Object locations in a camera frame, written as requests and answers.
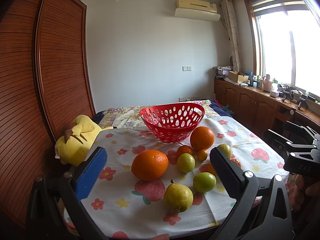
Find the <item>plastic fruit basket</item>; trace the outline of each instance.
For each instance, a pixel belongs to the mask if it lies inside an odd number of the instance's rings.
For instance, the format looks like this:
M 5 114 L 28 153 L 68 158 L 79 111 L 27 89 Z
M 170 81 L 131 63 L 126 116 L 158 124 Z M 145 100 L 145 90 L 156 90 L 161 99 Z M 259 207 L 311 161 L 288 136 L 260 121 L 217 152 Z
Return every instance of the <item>plastic fruit basket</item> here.
M 163 142 L 187 138 L 204 117 L 204 108 L 196 103 L 150 106 L 140 111 L 146 126 Z

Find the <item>roller shade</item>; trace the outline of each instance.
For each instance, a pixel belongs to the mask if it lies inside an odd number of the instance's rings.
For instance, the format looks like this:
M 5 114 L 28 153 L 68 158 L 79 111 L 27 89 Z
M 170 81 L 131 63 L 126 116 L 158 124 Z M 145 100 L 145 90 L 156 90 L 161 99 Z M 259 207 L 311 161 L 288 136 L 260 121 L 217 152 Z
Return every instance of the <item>roller shade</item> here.
M 255 17 L 279 11 L 308 10 L 303 0 L 250 0 L 249 3 Z

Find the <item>metal screw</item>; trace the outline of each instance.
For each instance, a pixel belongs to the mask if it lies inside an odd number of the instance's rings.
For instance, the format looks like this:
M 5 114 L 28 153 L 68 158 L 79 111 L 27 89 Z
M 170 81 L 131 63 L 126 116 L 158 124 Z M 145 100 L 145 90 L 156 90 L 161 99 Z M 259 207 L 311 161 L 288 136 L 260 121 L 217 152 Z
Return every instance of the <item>metal screw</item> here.
M 42 180 L 43 180 L 43 177 L 41 175 L 36 177 L 36 182 L 41 182 Z
M 277 181 L 281 181 L 281 180 L 282 180 L 282 177 L 281 177 L 281 175 L 277 174 L 277 175 L 275 176 L 275 179 L 276 179 Z
M 71 177 L 72 177 L 72 172 L 71 172 L 71 171 L 66 171 L 66 172 L 63 174 L 63 177 L 65 177 L 66 179 L 71 178 Z
M 246 171 L 246 172 L 244 173 L 244 175 L 245 175 L 247 178 L 252 178 L 252 177 L 253 177 L 252 171 Z

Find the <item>yellow plush toy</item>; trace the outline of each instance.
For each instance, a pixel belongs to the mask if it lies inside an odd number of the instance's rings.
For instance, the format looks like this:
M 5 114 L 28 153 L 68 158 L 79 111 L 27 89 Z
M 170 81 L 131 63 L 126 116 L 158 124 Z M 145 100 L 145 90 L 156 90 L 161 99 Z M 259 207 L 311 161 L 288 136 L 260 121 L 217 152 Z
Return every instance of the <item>yellow plush toy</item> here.
M 90 150 L 94 140 L 102 130 L 113 129 L 112 126 L 101 129 L 90 117 L 79 115 L 72 121 L 75 126 L 64 132 L 55 145 L 56 158 L 62 164 L 79 166 Z

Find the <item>white wall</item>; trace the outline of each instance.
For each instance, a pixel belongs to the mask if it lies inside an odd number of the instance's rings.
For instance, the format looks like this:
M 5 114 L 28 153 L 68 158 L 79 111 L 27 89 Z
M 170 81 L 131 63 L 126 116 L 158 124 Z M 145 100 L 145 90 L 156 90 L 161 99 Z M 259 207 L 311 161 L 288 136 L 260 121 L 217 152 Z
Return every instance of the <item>white wall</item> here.
M 176 0 L 88 6 L 87 63 L 97 112 L 210 97 L 211 68 L 229 65 L 227 30 L 221 22 L 173 17 L 175 8 Z
M 235 10 L 238 26 L 239 51 L 242 69 L 243 72 L 248 73 L 253 71 L 253 48 L 249 17 L 244 0 L 235 0 L 232 4 Z

